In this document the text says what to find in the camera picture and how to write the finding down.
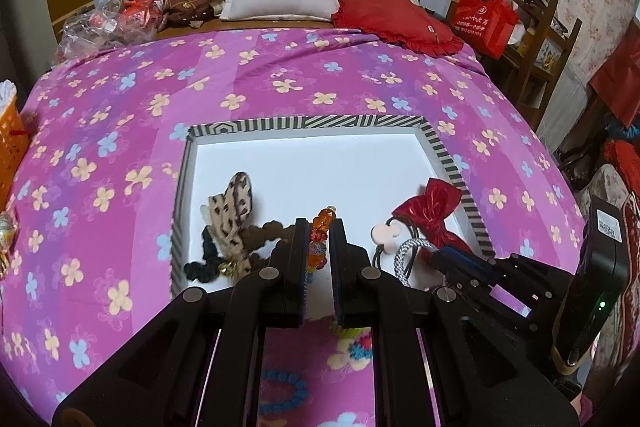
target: white tray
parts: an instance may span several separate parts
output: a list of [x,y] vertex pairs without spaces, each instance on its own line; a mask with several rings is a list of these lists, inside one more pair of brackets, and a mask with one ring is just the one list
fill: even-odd
[[[488,234],[465,182],[431,125],[416,116],[297,116],[240,120],[190,128],[174,208],[172,293],[190,285],[206,291],[228,287],[218,277],[207,284],[190,282],[183,267],[202,260],[200,206],[220,194],[229,179],[247,172],[254,209],[250,223],[273,219],[284,227],[297,217],[311,221],[333,205],[344,222],[347,240],[372,257],[370,230],[384,223],[408,198],[424,193],[429,178],[440,178],[463,191],[462,204],[446,221],[473,252],[489,257]],[[408,239],[399,237],[398,245]],[[383,269],[393,272],[393,256],[383,254]],[[316,271],[308,287],[307,317],[334,313],[331,270]],[[433,277],[417,263],[410,282],[425,287]]]

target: orange plastic basket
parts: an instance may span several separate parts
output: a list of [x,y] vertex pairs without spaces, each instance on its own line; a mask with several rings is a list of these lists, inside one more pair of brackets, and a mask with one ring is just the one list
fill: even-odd
[[0,210],[4,209],[15,171],[29,148],[29,136],[15,107],[15,97],[0,114]]

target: red bow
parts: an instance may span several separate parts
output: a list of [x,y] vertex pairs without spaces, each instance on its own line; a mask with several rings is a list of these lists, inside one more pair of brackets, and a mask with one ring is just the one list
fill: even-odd
[[462,198],[462,191],[437,178],[430,178],[421,196],[409,198],[392,212],[394,217],[411,219],[425,237],[436,247],[455,247],[471,254],[471,249],[444,226],[444,219],[451,214]]

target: blue beaded bracelet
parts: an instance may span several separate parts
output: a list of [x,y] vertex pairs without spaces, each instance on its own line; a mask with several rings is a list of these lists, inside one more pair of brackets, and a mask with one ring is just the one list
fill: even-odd
[[267,369],[262,372],[262,379],[290,383],[293,386],[294,393],[291,398],[285,401],[260,404],[258,408],[260,414],[282,414],[294,410],[300,407],[305,398],[309,396],[309,391],[306,389],[306,381],[301,380],[298,375]]

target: black and white striped border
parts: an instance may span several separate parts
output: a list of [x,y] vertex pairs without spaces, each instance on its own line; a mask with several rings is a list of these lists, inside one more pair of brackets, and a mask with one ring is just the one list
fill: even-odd
[[329,115],[329,116],[279,116],[274,118],[253,118],[248,120],[235,120],[204,125],[195,125],[189,129],[187,143],[182,158],[180,177],[174,206],[174,223],[172,226],[172,295],[176,296],[182,288],[182,199],[184,197],[184,183],[186,178],[186,162],[190,155],[193,141],[202,136],[212,136],[228,134],[234,132],[267,131],[282,129],[306,129],[319,127],[415,127],[420,128],[429,145],[436,153],[440,163],[449,176],[449,180],[454,187],[462,191],[462,207],[471,223],[471,227],[476,234],[480,250],[485,257],[495,255],[494,247],[489,239],[489,234],[484,226],[484,221],[476,207],[474,198],[471,196],[462,175],[458,171],[453,158],[447,152],[446,147],[441,142],[440,137],[435,132],[431,124],[421,116],[396,116],[396,115]]

